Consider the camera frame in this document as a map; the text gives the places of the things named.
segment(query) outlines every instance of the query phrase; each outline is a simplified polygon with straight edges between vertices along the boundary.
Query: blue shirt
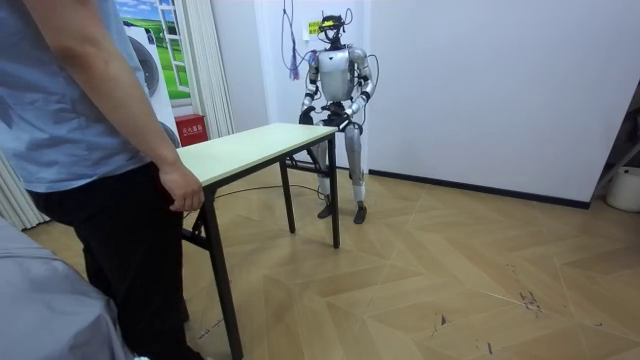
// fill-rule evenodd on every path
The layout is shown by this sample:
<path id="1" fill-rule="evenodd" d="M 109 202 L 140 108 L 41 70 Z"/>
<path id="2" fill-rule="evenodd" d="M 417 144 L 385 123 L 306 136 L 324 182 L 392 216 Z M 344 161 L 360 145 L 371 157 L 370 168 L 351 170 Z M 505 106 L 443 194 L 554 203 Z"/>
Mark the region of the blue shirt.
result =
<path id="1" fill-rule="evenodd" d="M 116 47 L 144 85 L 113 0 L 97 1 Z M 0 151 L 28 190 L 68 190 L 149 160 L 56 60 L 20 0 L 0 0 Z"/>

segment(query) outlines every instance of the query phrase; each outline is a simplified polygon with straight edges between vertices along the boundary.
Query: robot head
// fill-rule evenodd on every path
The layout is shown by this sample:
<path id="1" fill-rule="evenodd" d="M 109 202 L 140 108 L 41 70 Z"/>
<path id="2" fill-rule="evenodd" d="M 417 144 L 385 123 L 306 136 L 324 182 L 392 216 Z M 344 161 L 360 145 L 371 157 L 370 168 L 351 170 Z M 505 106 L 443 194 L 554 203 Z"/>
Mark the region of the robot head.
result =
<path id="1" fill-rule="evenodd" d="M 342 34 L 340 31 L 345 31 L 345 21 L 342 19 L 342 15 L 327 15 L 322 17 L 322 24 L 319 30 L 324 33 L 327 43 L 331 44 L 330 50 L 343 49 L 344 45 L 340 41 Z"/>

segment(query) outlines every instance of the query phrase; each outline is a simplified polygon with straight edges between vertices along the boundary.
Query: person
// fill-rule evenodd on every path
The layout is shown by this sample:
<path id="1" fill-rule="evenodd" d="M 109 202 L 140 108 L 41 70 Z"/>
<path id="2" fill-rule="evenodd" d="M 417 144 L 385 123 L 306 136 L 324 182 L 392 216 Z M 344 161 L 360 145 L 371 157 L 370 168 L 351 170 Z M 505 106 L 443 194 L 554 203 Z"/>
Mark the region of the person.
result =
<path id="1" fill-rule="evenodd" d="M 0 151 L 37 208 L 75 230 L 129 348 L 202 359 L 182 324 L 180 233 L 204 195 L 154 114 L 115 3 L 2 0 L 0 33 Z"/>

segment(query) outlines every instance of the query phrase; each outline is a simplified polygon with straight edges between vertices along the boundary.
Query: white tabletop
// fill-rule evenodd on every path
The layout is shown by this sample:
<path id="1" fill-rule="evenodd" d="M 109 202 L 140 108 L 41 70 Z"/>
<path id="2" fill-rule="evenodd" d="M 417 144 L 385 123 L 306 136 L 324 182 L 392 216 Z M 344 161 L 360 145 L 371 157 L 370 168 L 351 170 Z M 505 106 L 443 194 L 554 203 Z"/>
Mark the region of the white tabletop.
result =
<path id="1" fill-rule="evenodd" d="M 336 130 L 334 127 L 277 123 L 178 149 L 178 154 L 204 186 Z"/>

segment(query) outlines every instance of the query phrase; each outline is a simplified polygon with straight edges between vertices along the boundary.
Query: black table leg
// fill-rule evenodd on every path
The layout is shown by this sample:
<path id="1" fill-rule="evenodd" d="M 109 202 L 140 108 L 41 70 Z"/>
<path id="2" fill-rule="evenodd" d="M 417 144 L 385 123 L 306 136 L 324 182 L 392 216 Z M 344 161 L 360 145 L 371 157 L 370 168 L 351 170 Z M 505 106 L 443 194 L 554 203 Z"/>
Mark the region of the black table leg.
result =
<path id="1" fill-rule="evenodd" d="M 331 226 L 333 229 L 333 247 L 340 248 L 340 215 L 338 213 L 338 171 L 336 167 L 336 135 L 329 142 L 329 172 L 331 173 Z"/>
<path id="2" fill-rule="evenodd" d="M 218 297 L 220 298 L 220 307 L 222 308 L 224 325 L 227 329 L 227 337 L 229 338 L 231 358 L 233 360 L 241 360 L 244 357 L 242 353 L 242 342 L 240 341 L 240 331 L 238 330 L 236 310 L 233 306 L 231 284 L 229 283 L 227 264 L 224 260 L 220 228 L 218 227 L 216 209 L 213 204 L 214 200 L 215 197 L 213 193 L 205 190 L 205 201 L 202 209 L 204 211 L 202 223 L 204 225 L 206 239 L 210 244 L 209 256 L 211 257 L 213 275 L 216 279 L 216 287 L 218 288 Z"/>
<path id="3" fill-rule="evenodd" d="M 282 178 L 282 191 L 284 192 L 284 203 L 287 206 L 287 221 L 289 222 L 289 232 L 296 233 L 296 219 L 293 215 L 293 202 L 291 202 L 291 187 L 289 186 L 289 173 L 287 171 L 286 160 L 280 161 L 280 177 Z"/>

